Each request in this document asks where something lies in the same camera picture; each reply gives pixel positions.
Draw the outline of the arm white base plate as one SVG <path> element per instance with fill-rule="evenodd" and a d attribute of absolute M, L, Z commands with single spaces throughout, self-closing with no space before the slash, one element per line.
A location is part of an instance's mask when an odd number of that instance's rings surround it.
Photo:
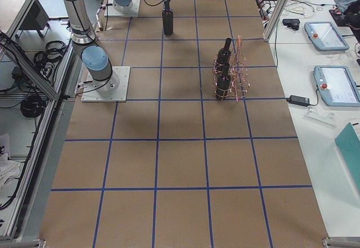
<path fill-rule="evenodd" d="M 132 0 L 129 6 L 113 6 L 113 0 L 108 0 L 105 17 L 138 17 L 141 0 Z"/>
<path fill-rule="evenodd" d="M 81 95 L 82 102 L 125 102 L 131 73 L 130 66 L 113 66 L 112 76 L 104 82 L 94 81 L 90 72 Z"/>

